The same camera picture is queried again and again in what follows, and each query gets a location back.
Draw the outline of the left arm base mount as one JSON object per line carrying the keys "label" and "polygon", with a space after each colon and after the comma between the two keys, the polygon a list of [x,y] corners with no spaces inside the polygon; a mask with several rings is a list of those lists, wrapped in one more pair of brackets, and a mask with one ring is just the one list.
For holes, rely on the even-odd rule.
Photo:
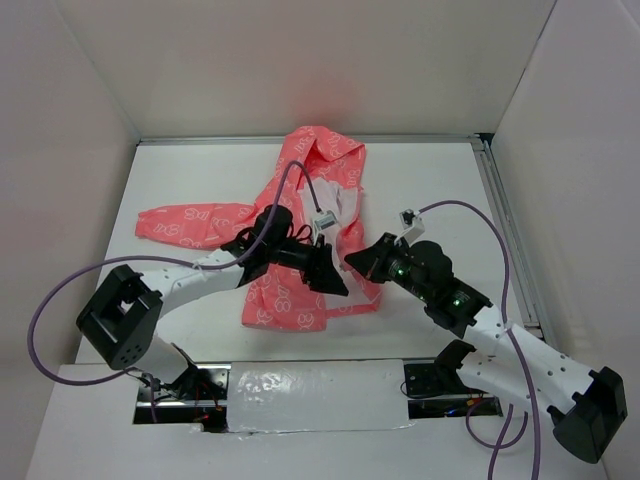
{"label": "left arm base mount", "polygon": [[138,381],[135,425],[194,424],[204,432],[227,431],[227,399],[230,364],[197,364],[186,385],[170,388],[141,372],[130,373]]}

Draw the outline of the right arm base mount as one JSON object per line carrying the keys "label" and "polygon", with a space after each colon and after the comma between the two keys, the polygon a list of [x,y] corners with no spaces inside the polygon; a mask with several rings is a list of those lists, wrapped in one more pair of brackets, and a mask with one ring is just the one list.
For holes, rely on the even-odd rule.
{"label": "right arm base mount", "polygon": [[435,359],[404,362],[399,389],[407,399],[411,420],[502,415],[493,395],[464,385],[458,376],[462,360],[474,351],[454,340]]}

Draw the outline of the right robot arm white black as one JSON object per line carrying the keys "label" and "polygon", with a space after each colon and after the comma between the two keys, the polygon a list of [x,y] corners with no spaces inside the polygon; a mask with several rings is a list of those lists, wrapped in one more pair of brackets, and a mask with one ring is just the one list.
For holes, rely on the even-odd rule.
{"label": "right robot arm white black", "polygon": [[617,372],[581,364],[503,319],[498,306],[455,277],[451,259],[434,242],[409,245],[385,234],[345,261],[373,283],[403,288],[455,335],[438,357],[441,388],[457,392],[466,385],[506,400],[551,425],[556,441],[576,458],[599,462],[628,416]]}

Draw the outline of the pink hooded kids jacket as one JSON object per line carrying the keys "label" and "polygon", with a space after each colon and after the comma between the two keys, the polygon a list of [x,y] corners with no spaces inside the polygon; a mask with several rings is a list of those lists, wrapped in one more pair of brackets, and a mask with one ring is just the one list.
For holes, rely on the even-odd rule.
{"label": "pink hooded kids jacket", "polygon": [[346,297],[312,292],[298,272],[272,265],[253,282],[241,322],[245,327],[291,332],[319,332],[329,320],[370,314],[381,303],[379,286],[345,264],[346,255],[364,246],[360,218],[366,161],[363,143],[321,126],[300,127],[286,136],[272,179],[251,204],[169,205],[139,213],[139,238],[190,249],[215,249],[231,240],[272,202],[288,208],[293,227],[311,225],[318,209],[332,212],[336,225],[325,232],[332,259],[349,290]]}

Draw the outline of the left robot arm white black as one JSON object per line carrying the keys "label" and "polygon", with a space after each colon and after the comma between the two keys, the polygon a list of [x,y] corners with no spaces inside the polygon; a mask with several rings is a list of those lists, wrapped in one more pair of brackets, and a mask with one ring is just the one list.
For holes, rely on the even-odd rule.
{"label": "left robot arm white black", "polygon": [[156,333],[159,319],[202,297],[235,290],[264,277],[269,266],[289,268],[312,292],[345,296],[348,289],[322,235],[294,237],[293,214],[270,205],[236,237],[195,264],[136,272],[112,269],[83,308],[76,325],[113,370],[134,368],[176,399],[222,389],[179,347]]}

